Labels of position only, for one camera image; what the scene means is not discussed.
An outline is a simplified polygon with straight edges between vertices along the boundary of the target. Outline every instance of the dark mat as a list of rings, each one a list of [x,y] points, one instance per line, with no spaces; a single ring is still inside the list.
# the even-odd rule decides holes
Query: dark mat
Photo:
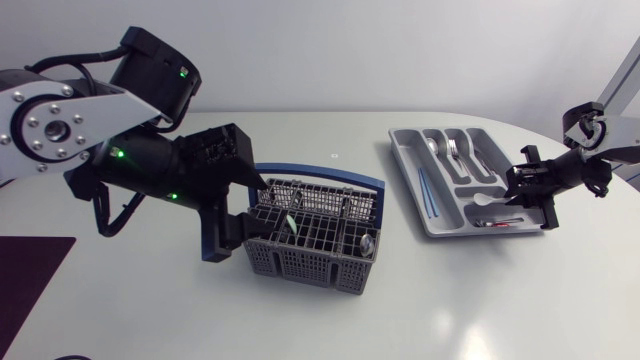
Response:
[[[0,236],[0,358],[75,241]]]

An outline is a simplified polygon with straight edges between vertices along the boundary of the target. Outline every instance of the gray cutlery basket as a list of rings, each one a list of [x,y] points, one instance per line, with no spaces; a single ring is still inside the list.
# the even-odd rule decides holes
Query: gray cutlery basket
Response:
[[[255,273],[362,294],[380,244],[384,182],[341,170],[297,164],[256,164],[260,173],[299,174],[342,181],[375,192],[268,179],[250,189],[249,213],[274,227],[244,242]],[[296,231],[287,221],[290,216]],[[363,253],[368,234],[373,251]]]

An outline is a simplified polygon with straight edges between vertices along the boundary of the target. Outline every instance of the metal utensil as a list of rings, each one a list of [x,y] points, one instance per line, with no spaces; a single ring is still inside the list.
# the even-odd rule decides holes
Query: metal utensil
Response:
[[[453,157],[453,160],[455,160],[458,163],[458,165],[460,166],[460,169],[464,170],[464,172],[468,176],[469,169],[467,169],[467,166],[464,164],[464,161],[460,159],[460,153],[458,153],[458,146],[456,145],[456,141],[454,139],[449,139],[448,144],[449,144],[449,149],[451,150],[451,156]]]
[[[482,158],[482,154],[480,154],[480,152],[478,150],[475,151],[476,153],[476,159],[478,159],[478,161],[480,161],[480,165],[482,165],[482,167],[487,170],[487,173],[489,175],[494,175],[495,172],[493,170],[491,170],[491,168],[489,166],[487,166],[487,163],[484,161],[484,159]]]
[[[496,198],[483,193],[476,193],[473,195],[473,202],[478,206],[487,206],[491,204],[504,204],[510,199],[508,198]]]
[[[434,155],[438,155],[438,143],[433,138],[427,138],[427,147]]]
[[[504,220],[496,220],[496,221],[486,221],[486,220],[476,220],[475,225],[478,227],[497,227],[497,226],[505,226],[508,224],[523,222],[523,218],[513,218],[513,219],[504,219]]]
[[[369,234],[362,235],[360,238],[360,252],[362,256],[367,257],[373,254],[373,250],[375,249],[374,243],[373,236]]]

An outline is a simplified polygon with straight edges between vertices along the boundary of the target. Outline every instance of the cutlery tray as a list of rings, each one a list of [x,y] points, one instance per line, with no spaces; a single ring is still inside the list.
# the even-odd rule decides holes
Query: cutlery tray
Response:
[[[479,127],[396,128],[389,130],[393,154],[413,195],[424,228],[431,237],[489,235],[541,231],[540,209],[507,206],[506,172],[512,162]],[[437,155],[427,145],[437,144]],[[453,139],[459,157],[451,154]],[[418,169],[423,168],[439,216],[429,217]],[[522,218],[504,227],[481,227],[477,221]]]

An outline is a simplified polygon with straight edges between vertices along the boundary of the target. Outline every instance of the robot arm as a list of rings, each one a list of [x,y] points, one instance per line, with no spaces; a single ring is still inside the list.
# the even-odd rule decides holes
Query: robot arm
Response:
[[[0,71],[0,180],[64,172],[76,198],[93,201],[98,231],[113,236],[145,196],[197,210],[202,258],[219,262],[242,241],[270,233],[248,214],[227,214],[231,182],[258,189],[251,140],[234,124],[171,141],[201,80],[182,54],[144,29],[131,27],[121,46],[98,54],[45,59],[26,70]],[[124,57],[110,83],[83,63]],[[72,65],[85,79],[39,75]],[[160,127],[163,122],[168,127]],[[104,183],[136,192],[109,223]]]
[[[596,197],[605,197],[611,181],[609,161],[640,162],[640,121],[606,115],[602,104],[589,102],[563,116],[564,144],[571,150],[556,159],[541,161],[535,146],[521,150],[527,163],[507,171],[509,189],[515,196],[507,205],[540,208],[543,229],[558,227],[553,197],[585,184]]]

